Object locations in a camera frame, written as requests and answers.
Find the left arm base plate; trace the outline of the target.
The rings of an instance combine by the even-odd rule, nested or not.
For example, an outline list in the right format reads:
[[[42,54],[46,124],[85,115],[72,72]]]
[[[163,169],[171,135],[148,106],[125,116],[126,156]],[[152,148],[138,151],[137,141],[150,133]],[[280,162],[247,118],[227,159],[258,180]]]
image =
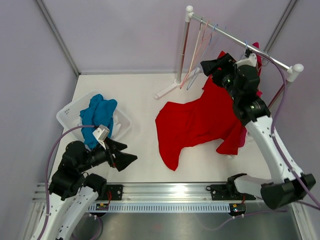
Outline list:
[[[122,184],[108,184],[107,191],[97,198],[97,201],[121,201],[123,198],[124,186]]]

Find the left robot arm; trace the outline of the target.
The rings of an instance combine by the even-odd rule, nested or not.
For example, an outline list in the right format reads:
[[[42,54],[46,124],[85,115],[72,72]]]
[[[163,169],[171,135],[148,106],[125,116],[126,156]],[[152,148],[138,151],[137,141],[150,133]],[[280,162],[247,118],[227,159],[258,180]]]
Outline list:
[[[84,173],[103,163],[121,172],[138,157],[125,153],[124,143],[107,138],[104,144],[89,150],[76,140],[66,146],[51,182],[45,184],[45,211],[31,239],[68,240],[94,201],[112,200],[113,191],[104,177]]]

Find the pink wire hanger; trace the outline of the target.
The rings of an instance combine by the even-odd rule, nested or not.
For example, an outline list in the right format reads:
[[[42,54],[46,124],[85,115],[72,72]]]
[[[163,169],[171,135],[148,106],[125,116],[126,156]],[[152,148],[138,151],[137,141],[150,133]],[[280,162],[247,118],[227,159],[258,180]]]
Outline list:
[[[200,59],[200,55],[203,54],[205,52],[205,49],[207,48],[207,46],[209,45],[210,39],[212,38],[212,34],[210,33],[206,33],[206,29],[208,28],[210,21],[208,21],[205,25],[202,25],[202,29],[201,29],[201,34],[200,34],[200,38],[199,38],[199,42],[198,42],[198,46],[197,46],[197,51],[196,51],[196,55],[195,55],[195,59],[192,65],[192,69],[191,72],[195,69],[196,67],[196,61]],[[182,89],[182,87],[184,86],[184,84],[186,83],[189,75],[184,76],[182,83],[180,85],[180,89]]]

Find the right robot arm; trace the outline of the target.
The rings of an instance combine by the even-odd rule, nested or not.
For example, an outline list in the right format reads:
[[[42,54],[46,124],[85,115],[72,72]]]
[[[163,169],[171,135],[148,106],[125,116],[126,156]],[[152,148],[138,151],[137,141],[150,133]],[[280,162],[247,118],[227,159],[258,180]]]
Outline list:
[[[200,63],[203,73],[226,90],[233,101],[233,112],[254,139],[267,163],[270,179],[239,173],[227,179],[226,193],[232,199],[242,194],[260,198],[272,210],[302,200],[316,184],[305,174],[286,149],[275,129],[275,118],[258,96],[260,77],[254,53],[236,61],[230,54]]]

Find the light blue wire hanger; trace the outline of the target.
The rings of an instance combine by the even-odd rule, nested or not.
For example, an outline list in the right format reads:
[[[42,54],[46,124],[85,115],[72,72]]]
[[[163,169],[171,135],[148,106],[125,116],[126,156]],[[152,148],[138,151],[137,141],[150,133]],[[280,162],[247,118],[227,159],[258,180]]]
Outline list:
[[[201,61],[203,61],[203,60],[205,60],[207,58],[210,58],[213,55],[217,45],[220,42],[220,36],[218,36],[218,34],[215,32],[215,29],[218,26],[219,26],[218,24],[214,25],[214,30],[212,30],[210,32],[210,34],[212,34],[212,35],[211,35],[211,39],[210,39],[209,45],[204,50],[204,53],[202,53],[200,55],[199,60],[196,61],[195,69],[191,72],[191,74],[189,75],[189,77],[188,77],[188,79],[186,81],[187,82],[187,87],[186,87],[187,91],[192,87],[192,85],[196,81],[198,75],[203,72],[201,64],[200,64]]]

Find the white t shirt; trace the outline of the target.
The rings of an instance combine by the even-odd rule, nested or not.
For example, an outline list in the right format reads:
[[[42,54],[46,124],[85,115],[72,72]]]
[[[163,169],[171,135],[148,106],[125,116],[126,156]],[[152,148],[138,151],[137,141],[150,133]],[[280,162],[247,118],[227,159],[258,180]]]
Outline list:
[[[112,135],[111,138],[114,138],[120,132],[121,124],[119,122],[118,116],[114,113],[113,114],[113,128],[112,128]],[[75,126],[80,126],[82,124],[82,118],[80,116],[75,118],[74,121]]]

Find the blue t shirt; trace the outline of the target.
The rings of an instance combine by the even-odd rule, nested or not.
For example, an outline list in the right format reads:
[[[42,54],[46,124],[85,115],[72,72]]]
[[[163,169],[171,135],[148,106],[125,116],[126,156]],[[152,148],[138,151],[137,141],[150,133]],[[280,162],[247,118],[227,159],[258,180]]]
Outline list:
[[[94,95],[89,102],[88,108],[80,111],[83,126],[104,125],[109,129],[108,137],[111,138],[113,133],[113,115],[118,105],[115,99],[104,99],[101,94]],[[93,128],[82,128],[81,133],[84,138],[84,144],[90,150],[93,150],[99,143],[93,135]]]

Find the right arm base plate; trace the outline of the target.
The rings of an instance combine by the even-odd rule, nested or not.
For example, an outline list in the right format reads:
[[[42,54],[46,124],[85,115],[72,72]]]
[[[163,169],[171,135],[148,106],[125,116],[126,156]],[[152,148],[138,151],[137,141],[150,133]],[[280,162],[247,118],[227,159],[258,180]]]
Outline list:
[[[230,193],[227,190],[226,184],[211,184],[205,189],[210,192],[213,201],[254,201],[256,198],[253,195],[246,193]]]

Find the red t shirt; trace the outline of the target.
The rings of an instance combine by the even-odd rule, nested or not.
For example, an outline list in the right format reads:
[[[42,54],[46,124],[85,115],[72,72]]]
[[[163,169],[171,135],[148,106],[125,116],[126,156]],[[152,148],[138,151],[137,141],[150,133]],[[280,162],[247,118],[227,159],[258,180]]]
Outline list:
[[[155,118],[159,154],[175,171],[183,148],[221,139],[216,152],[237,155],[247,131],[233,112],[227,91],[208,77],[200,98],[187,103],[167,102]]]

